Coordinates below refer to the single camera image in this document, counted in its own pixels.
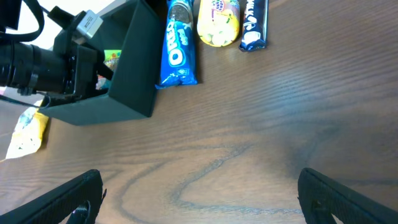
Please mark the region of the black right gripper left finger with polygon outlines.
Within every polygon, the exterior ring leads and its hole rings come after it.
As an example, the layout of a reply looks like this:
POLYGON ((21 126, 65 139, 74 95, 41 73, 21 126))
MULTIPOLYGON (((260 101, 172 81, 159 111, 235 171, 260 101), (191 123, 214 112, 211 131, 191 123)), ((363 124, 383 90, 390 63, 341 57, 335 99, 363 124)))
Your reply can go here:
POLYGON ((102 202, 103 181, 92 169, 1 215, 1 223, 94 223, 102 202))

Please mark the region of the blue Dairy Milk bar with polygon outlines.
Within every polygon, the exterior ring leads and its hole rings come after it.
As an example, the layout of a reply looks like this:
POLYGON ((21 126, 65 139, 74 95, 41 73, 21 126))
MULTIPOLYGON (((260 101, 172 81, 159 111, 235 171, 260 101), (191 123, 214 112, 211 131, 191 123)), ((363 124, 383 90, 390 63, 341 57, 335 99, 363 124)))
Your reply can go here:
POLYGON ((253 52, 267 47, 268 0, 247 0, 239 49, 253 52))

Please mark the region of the yellow Hacks candy bag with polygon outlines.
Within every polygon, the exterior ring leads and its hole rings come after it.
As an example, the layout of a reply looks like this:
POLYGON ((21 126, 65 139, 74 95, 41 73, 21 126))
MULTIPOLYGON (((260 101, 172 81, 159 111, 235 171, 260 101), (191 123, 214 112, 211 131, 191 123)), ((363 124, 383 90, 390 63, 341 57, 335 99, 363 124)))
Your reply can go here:
POLYGON ((37 152, 49 117, 38 108, 29 107, 20 116, 12 133, 5 159, 16 159, 37 152))

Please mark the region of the blue Oreo cookie pack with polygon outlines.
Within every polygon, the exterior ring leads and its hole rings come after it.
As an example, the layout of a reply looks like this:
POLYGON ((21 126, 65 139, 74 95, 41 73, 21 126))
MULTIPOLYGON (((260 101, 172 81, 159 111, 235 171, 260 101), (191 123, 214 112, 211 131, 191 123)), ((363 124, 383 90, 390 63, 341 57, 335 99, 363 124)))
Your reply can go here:
POLYGON ((156 89, 198 83, 193 36, 193 1, 167 1, 167 21, 162 46, 160 78, 156 89))

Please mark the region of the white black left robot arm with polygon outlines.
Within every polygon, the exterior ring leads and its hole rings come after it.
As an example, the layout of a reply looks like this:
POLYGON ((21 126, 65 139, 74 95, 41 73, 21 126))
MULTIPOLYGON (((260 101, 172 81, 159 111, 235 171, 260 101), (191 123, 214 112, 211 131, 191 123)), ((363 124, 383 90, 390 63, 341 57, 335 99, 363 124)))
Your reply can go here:
POLYGON ((108 80, 113 72, 104 64, 104 51, 92 44, 104 20, 92 11, 72 15, 55 6, 48 11, 38 1, 1 1, 1 86, 15 88, 22 96, 50 94, 59 98, 89 98, 99 95, 98 76, 108 80), (21 6, 26 4, 38 23, 37 30, 17 30, 21 6), (62 31, 51 50, 32 45, 45 25, 45 17, 62 31))

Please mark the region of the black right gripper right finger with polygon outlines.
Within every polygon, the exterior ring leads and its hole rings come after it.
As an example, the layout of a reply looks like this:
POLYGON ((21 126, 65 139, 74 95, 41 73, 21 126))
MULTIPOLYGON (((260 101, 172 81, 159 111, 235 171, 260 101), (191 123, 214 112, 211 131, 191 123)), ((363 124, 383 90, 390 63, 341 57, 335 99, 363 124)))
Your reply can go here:
POLYGON ((311 169, 298 178, 298 200, 307 223, 397 223, 397 212, 311 169))

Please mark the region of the green Haribo worms bag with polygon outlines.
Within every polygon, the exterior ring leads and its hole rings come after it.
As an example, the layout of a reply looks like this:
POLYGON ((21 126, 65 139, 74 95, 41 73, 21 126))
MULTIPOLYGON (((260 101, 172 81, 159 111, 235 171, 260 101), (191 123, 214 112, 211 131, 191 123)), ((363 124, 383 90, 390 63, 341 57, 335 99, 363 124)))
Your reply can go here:
MULTIPOLYGON (((116 70, 118 66, 119 58, 122 50, 104 50, 104 62, 103 64, 110 69, 112 72, 116 70)), ((101 73, 97 74, 98 81, 96 84, 97 90, 105 90, 110 87, 111 79, 102 76, 101 73)))

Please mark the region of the dark green gift box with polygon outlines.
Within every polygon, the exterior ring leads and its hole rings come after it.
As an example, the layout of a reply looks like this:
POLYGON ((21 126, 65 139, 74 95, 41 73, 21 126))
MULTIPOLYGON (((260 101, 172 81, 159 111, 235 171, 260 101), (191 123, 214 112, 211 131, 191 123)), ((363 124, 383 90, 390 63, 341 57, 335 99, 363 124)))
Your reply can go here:
POLYGON ((76 126, 151 117, 164 31, 159 17, 145 1, 126 1, 102 19, 95 45, 121 51, 107 92, 69 104, 53 102, 42 114, 76 126))

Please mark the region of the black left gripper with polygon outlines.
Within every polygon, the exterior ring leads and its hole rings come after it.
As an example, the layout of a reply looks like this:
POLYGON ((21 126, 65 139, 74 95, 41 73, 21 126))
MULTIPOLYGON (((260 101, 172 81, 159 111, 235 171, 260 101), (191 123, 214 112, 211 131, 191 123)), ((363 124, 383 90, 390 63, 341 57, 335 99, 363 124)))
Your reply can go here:
POLYGON ((53 51, 66 61, 63 90, 52 96, 57 99, 83 100, 103 95, 97 89, 98 76, 110 80, 113 71, 104 64, 104 49, 96 39, 104 20, 93 11, 72 15, 58 6, 52 9, 52 20, 62 31, 56 36, 53 51))

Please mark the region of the yellow Mentos bottle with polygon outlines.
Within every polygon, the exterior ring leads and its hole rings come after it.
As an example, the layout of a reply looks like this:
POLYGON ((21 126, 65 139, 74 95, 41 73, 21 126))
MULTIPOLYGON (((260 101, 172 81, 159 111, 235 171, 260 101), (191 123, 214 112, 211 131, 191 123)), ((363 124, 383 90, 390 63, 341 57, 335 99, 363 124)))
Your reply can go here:
POLYGON ((232 44, 239 34, 240 5, 238 0, 201 0, 197 32, 212 47, 232 44))

